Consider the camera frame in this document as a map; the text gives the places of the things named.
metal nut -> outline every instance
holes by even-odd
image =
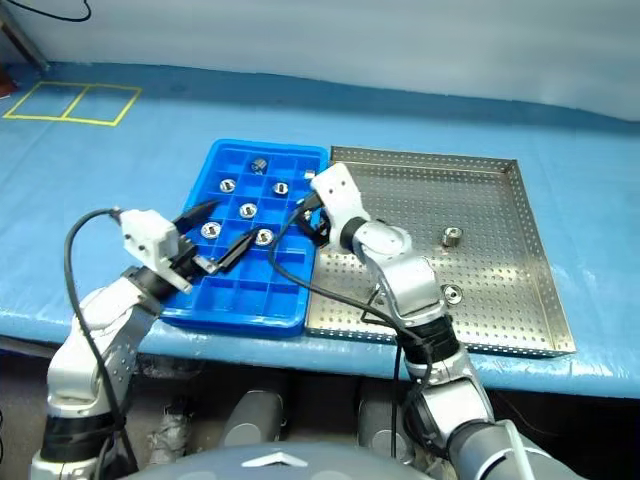
[[[455,247],[462,238],[462,229],[458,227],[447,227],[442,232],[442,245],[445,247]]]
[[[267,161],[258,157],[251,162],[251,171],[257,175],[264,175],[267,171]]]
[[[449,305],[457,305],[462,301],[462,289],[457,285],[444,285],[444,299]]]
[[[276,195],[286,195],[289,193],[289,185],[284,182],[278,182],[273,186],[273,193]]]
[[[220,235],[222,226],[218,222],[207,222],[200,229],[200,234],[207,240],[213,240]]]
[[[258,207],[256,207],[255,203],[245,203],[240,206],[240,216],[242,218],[253,218],[258,213]]]
[[[265,247],[273,242],[273,232],[268,228],[261,228],[256,235],[256,245]]]
[[[220,182],[220,191],[231,193],[236,189],[236,181],[233,178],[225,178]]]

blue mat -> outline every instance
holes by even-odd
[[[0,100],[0,112],[40,80],[25,66],[9,73],[22,91]],[[71,314],[62,276],[69,227],[113,205],[177,216],[217,138],[517,158],[578,353],[473,355],[482,381],[640,398],[640,125],[518,102],[169,67],[60,64],[47,80],[143,90],[114,127],[0,119],[0,334],[61,342]],[[18,111],[62,115],[69,91],[47,93]],[[78,117],[105,123],[130,101],[105,89],[86,95]],[[80,234],[74,260],[81,294],[131,263],[107,221]],[[388,345],[242,338],[162,322],[142,350],[379,377],[393,363]]]

white wall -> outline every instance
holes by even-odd
[[[8,8],[54,61],[277,73],[640,120],[639,0],[89,1],[83,24]]]

floor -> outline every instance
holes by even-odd
[[[147,357],[143,365],[151,360]],[[44,358],[0,355],[0,436],[4,459],[0,480],[26,478],[44,429],[46,370]],[[251,388],[289,379],[284,441],[323,440],[355,444],[357,393],[361,379],[295,371],[239,367],[221,363],[195,365],[182,379],[139,375],[132,391],[128,432],[141,465],[149,459],[148,434],[175,394],[195,401],[188,452],[215,448],[225,419]],[[388,382],[381,388],[389,387]],[[591,480],[631,478],[637,474],[640,404],[635,401],[563,395],[490,391],[496,416],[511,418],[522,433]]]

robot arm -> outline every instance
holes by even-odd
[[[184,234],[215,207],[215,202],[196,206],[173,222],[152,210],[118,213],[125,249],[144,266],[127,269],[111,285],[90,293],[80,307],[120,411],[126,410],[138,346],[164,303],[178,291],[190,293],[194,278],[233,268],[255,240],[257,229],[241,236],[218,260],[199,256]],[[47,423],[42,448],[32,461],[32,479],[92,478],[101,449],[117,429],[99,371],[74,316],[69,337],[49,366]],[[109,449],[105,465],[113,462],[115,451]]]
[[[329,244],[366,265],[389,299],[393,320],[427,349],[398,332],[414,388],[406,415],[423,446],[449,457],[460,480],[578,478],[524,437],[496,422],[428,260],[398,227],[372,221],[347,167],[336,164],[311,182],[329,220]]]

